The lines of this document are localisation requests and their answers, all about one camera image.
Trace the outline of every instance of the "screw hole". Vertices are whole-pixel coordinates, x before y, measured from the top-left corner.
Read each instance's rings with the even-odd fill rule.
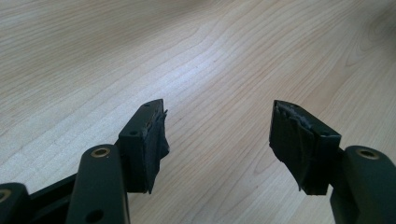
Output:
[[[373,151],[369,151],[366,149],[359,149],[357,152],[360,156],[362,156],[366,159],[369,159],[369,160],[378,160],[379,159],[378,154],[376,154]]]
[[[5,201],[11,195],[11,190],[9,189],[0,189],[0,203]]]
[[[329,134],[330,134],[330,133],[327,132],[327,131],[324,131],[324,132],[321,132],[321,133],[320,133],[320,135],[323,135],[323,136],[329,136]]]
[[[88,223],[95,223],[103,218],[104,212],[102,210],[91,211],[86,217],[85,221]]]
[[[110,153],[110,149],[108,149],[106,147],[100,147],[100,148],[95,149],[91,153],[91,156],[93,156],[95,158],[100,158],[100,157],[106,156],[108,153]]]

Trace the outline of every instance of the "wood grain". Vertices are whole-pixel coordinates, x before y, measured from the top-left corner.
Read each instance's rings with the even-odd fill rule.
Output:
[[[396,161],[396,3],[0,3],[0,182],[37,191],[163,98],[171,153],[133,223],[333,223],[268,146],[275,99]]]

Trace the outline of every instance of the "black plastic part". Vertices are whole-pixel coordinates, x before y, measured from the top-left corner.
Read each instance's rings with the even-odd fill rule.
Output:
[[[274,101],[270,147],[306,194],[326,194],[340,141],[339,133],[298,105]]]
[[[340,195],[337,190],[332,191],[330,198],[332,214],[337,224],[356,223],[359,216],[359,209],[355,201]]]
[[[76,175],[70,175],[33,193],[30,198],[35,213],[30,223],[65,223],[75,180]]]
[[[119,149],[92,147],[81,157],[66,223],[129,223]]]
[[[165,138],[163,100],[148,102],[136,111],[116,145],[123,159],[128,192],[152,192],[160,160],[169,153]]]
[[[346,180],[360,211],[356,223],[396,223],[395,165],[369,147],[348,147],[345,153]]]
[[[32,209],[26,187],[20,183],[0,185],[0,223],[26,223]]]

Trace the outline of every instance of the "wooden table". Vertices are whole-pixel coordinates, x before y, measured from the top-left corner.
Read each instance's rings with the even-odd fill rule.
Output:
[[[133,223],[333,223],[268,146],[273,101],[396,161],[396,2],[0,3],[1,183],[75,173],[158,98],[171,153]]]

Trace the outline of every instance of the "black clamp jaw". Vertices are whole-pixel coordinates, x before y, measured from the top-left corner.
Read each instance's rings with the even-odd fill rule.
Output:
[[[396,223],[396,168],[368,147],[339,148],[341,135],[298,105],[275,101],[270,147],[307,195],[333,187],[335,222]]]
[[[0,224],[130,223],[127,192],[152,192],[169,153],[163,100],[136,111],[114,145],[88,149],[78,172],[31,195],[20,183],[0,185]]]

